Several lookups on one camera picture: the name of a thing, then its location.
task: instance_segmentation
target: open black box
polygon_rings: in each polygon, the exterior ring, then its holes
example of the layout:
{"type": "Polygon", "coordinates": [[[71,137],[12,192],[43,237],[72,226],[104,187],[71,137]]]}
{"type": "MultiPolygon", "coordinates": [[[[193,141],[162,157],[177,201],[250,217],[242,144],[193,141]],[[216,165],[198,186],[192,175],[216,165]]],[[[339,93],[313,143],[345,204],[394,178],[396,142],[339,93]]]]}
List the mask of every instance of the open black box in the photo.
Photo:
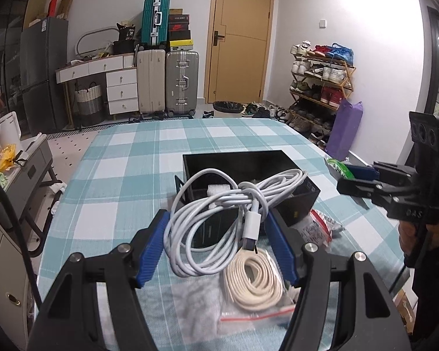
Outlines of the open black box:
{"type": "MultiPolygon", "coordinates": [[[[258,183],[274,174],[299,167],[281,150],[260,152],[202,153],[184,154],[184,178],[188,180],[197,172],[214,168],[228,174],[236,183],[249,181],[258,183]]],[[[184,183],[176,176],[179,192],[184,183]]],[[[227,184],[217,174],[207,173],[195,180],[187,189],[181,202],[187,204],[196,199],[205,198],[208,185],[227,184]]],[[[284,221],[293,225],[303,219],[314,205],[320,189],[308,177],[296,188],[293,196],[279,204],[278,209],[284,221]]],[[[194,236],[195,248],[216,244],[233,224],[238,209],[226,209],[209,218],[194,236]]]]}

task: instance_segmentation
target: silver suitcase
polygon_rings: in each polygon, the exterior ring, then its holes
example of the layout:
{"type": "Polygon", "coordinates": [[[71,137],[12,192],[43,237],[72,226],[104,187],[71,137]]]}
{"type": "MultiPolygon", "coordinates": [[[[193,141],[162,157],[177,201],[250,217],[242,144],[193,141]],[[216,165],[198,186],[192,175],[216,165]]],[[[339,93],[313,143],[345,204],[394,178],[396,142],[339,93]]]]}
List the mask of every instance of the silver suitcase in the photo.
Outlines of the silver suitcase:
{"type": "Polygon", "coordinates": [[[164,111],[164,50],[138,51],[138,107],[141,113],[164,111]]]}
{"type": "Polygon", "coordinates": [[[166,110],[195,114],[198,90],[198,53],[171,51],[166,55],[166,110]]]}

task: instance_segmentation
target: human hand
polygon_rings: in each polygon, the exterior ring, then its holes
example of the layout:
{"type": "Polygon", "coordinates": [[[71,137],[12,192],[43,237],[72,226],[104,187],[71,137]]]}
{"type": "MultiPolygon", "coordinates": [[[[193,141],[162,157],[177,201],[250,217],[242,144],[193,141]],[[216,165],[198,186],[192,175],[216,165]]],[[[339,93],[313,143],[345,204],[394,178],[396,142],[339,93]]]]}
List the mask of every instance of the human hand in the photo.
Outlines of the human hand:
{"type": "MultiPolygon", "coordinates": [[[[426,228],[433,235],[431,244],[429,246],[429,250],[433,250],[434,248],[439,247],[439,224],[434,226],[428,224],[426,225],[426,228]]],[[[400,235],[398,237],[400,248],[406,255],[409,255],[416,243],[416,228],[410,222],[400,221],[398,233],[400,235]]]]}

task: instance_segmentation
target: stack of shoe boxes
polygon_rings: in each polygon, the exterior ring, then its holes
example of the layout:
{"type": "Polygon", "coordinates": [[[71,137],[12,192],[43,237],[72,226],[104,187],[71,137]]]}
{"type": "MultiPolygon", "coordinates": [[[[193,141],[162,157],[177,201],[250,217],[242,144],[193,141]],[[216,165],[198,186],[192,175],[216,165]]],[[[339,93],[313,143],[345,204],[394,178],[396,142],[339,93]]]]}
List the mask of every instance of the stack of shoe boxes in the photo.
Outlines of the stack of shoe boxes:
{"type": "Polygon", "coordinates": [[[193,50],[193,40],[188,29],[190,16],[183,14],[182,9],[169,9],[167,38],[171,51],[193,50]]]}

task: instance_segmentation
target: wooden door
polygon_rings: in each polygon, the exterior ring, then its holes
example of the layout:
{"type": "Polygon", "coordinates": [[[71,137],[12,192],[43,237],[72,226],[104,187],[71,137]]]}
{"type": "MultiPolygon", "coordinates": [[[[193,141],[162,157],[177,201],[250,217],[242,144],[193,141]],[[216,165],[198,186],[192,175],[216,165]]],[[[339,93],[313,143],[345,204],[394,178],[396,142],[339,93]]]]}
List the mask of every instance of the wooden door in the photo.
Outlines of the wooden door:
{"type": "Polygon", "coordinates": [[[260,101],[273,0],[216,0],[214,6],[207,101],[260,101]]]}

